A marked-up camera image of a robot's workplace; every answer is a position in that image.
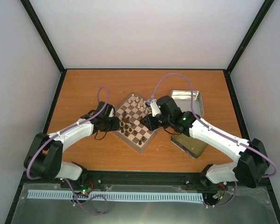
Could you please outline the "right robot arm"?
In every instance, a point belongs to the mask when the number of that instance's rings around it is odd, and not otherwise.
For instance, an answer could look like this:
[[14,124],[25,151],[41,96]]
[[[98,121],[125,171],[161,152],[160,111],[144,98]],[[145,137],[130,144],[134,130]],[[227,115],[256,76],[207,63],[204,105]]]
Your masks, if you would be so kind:
[[249,141],[236,137],[211,125],[192,111],[183,112],[168,95],[151,99],[146,105],[151,113],[142,118],[140,123],[150,131],[170,127],[178,134],[207,143],[232,159],[231,163],[208,165],[204,169],[204,176],[209,182],[240,182],[253,189],[264,178],[271,162],[260,140],[254,138]]

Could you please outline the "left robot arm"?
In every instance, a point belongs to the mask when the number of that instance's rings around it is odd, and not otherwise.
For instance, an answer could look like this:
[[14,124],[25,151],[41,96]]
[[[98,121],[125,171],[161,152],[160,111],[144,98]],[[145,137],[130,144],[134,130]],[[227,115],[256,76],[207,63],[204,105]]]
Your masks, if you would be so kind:
[[85,168],[74,162],[63,161],[63,153],[70,146],[98,132],[107,133],[119,130],[119,118],[115,107],[99,102],[95,110],[81,116],[75,123],[55,133],[38,133],[24,160],[28,179],[70,179],[78,188],[84,187],[88,176]]

